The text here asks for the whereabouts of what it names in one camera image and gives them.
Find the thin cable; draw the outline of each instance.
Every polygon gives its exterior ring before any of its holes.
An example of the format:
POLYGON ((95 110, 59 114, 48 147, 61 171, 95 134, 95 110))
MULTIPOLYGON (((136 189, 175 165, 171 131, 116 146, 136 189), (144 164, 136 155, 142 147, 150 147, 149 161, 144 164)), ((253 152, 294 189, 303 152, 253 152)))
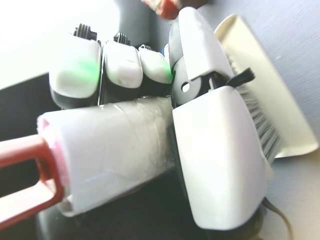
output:
POLYGON ((294 240, 294 231, 293 228, 291 226, 290 221, 288 220, 288 218, 286 217, 286 215, 283 214, 282 211, 280 211, 276 206, 274 206, 266 197, 263 199, 262 204, 269 209, 270 211, 278 214, 282 220, 284 221, 286 227, 288 228, 288 235, 289 235, 289 240, 294 240))

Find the white bristle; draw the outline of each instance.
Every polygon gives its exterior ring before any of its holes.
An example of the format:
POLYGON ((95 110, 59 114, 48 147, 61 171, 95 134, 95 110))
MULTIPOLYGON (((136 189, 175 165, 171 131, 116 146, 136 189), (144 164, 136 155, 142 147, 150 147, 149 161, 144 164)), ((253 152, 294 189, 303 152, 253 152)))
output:
MULTIPOLYGON (((237 69, 237 65, 233 61, 232 57, 227 57, 233 73, 235 75, 239 74, 240 71, 237 69)), ((261 110, 257 98, 248 90, 246 85, 244 84, 238 87, 237 90, 251 114, 256 131, 260 138, 263 154, 271 164, 283 145, 282 138, 272 121, 261 110)))

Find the round hole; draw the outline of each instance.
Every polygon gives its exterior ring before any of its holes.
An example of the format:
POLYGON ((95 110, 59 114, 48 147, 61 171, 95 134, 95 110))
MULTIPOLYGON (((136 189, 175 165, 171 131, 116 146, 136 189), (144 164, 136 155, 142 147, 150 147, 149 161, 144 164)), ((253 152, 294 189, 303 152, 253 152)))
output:
POLYGON ((190 84, 188 82, 184 82, 181 86, 181 90, 184 93, 188 92, 189 88, 190 88, 190 84))

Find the adhesive roll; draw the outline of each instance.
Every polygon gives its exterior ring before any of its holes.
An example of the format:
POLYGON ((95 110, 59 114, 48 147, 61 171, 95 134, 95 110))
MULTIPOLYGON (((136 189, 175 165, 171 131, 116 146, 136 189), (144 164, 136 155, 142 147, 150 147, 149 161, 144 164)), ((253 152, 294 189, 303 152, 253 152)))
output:
POLYGON ((37 120, 64 186, 66 216, 123 196, 174 166, 168 144, 171 100, 128 102, 47 112, 37 120))

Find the dustpan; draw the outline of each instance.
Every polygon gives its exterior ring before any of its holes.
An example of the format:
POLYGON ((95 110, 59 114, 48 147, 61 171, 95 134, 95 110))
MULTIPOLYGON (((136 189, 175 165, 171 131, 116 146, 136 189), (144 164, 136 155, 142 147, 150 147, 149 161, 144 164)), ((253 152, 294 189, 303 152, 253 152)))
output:
POLYGON ((239 73, 250 67, 256 76, 246 86, 283 139, 284 145, 276 158, 304 155, 316 150, 319 142, 309 123, 245 22, 232 14, 218 25, 214 33, 232 67, 239 73))

